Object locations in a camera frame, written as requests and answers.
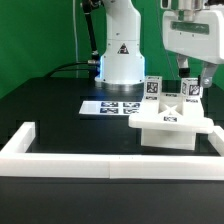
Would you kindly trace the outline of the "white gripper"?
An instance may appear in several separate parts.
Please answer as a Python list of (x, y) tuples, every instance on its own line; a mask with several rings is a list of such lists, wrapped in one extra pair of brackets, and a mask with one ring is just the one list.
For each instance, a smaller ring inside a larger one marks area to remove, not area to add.
[(224, 64), (224, 9), (199, 11), (193, 22), (179, 21), (173, 11), (166, 11), (163, 14), (163, 43), (167, 50), (178, 53), (180, 78), (190, 77), (188, 57), (206, 61), (200, 86), (210, 88), (217, 64)]

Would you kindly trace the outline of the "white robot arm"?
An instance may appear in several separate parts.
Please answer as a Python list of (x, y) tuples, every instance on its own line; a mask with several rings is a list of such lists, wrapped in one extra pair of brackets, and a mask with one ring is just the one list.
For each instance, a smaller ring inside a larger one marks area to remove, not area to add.
[[(224, 64), (224, 0), (159, 0), (164, 10), (162, 40), (164, 48), (176, 54), (179, 76), (190, 76), (188, 60), (199, 59), (203, 70), (198, 82), (212, 85), (220, 64)], [(104, 7), (107, 43), (99, 54), (91, 12)], [(145, 59), (140, 53), (141, 15), (131, 0), (82, 0), (92, 56), (99, 62), (98, 85), (116, 89), (131, 87), (145, 80)]]

